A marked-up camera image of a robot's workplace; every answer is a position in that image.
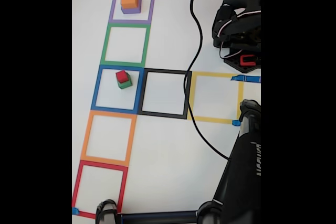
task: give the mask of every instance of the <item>colored tape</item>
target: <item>colored tape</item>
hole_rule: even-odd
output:
[[[244,76],[242,74],[238,76],[233,76],[231,81],[245,81],[245,82],[254,82],[261,83],[261,76]]]
[[[79,210],[76,207],[72,208],[72,214],[73,215],[79,215]]]
[[[233,126],[240,126],[240,121],[239,120],[232,120],[232,125]]]

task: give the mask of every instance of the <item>purple square outline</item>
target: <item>purple square outline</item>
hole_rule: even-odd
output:
[[[129,19],[113,19],[114,8],[116,7],[117,0],[112,0],[112,7],[109,17],[109,23],[124,23],[124,24],[150,24],[152,22],[154,0],[151,0],[149,7],[149,14],[147,20],[129,20]]]

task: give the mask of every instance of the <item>blue square outline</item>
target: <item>blue square outline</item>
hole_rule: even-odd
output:
[[[135,94],[135,101],[134,101],[133,110],[96,106],[97,97],[98,97],[98,90],[99,90],[99,85],[100,85],[100,79],[101,79],[101,74],[103,72],[103,69],[118,69],[118,70],[129,70],[129,71],[138,71],[139,72],[138,86],[136,87],[137,91],[136,91],[136,94]],[[94,87],[95,91],[93,93],[93,99],[92,99],[91,109],[92,110],[99,110],[99,111],[109,111],[109,112],[118,112],[118,113],[137,114],[138,107],[139,107],[139,101],[140,101],[140,92],[141,92],[141,86],[142,86],[143,73],[144,73],[144,68],[141,68],[141,67],[127,67],[127,66],[116,66],[116,65],[99,65],[99,70],[98,70],[98,75],[97,75],[97,80],[96,80],[96,86]]]

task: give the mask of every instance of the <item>stacked cubes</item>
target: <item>stacked cubes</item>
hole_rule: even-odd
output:
[[[132,86],[131,77],[125,70],[121,70],[115,74],[117,76],[117,82],[120,89],[124,89]]]
[[[121,10],[124,14],[141,12],[141,0],[121,0]]]

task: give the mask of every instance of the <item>purple cube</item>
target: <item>purple cube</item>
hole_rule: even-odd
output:
[[[141,0],[138,0],[138,7],[137,8],[121,8],[124,14],[132,14],[132,13],[141,13]]]

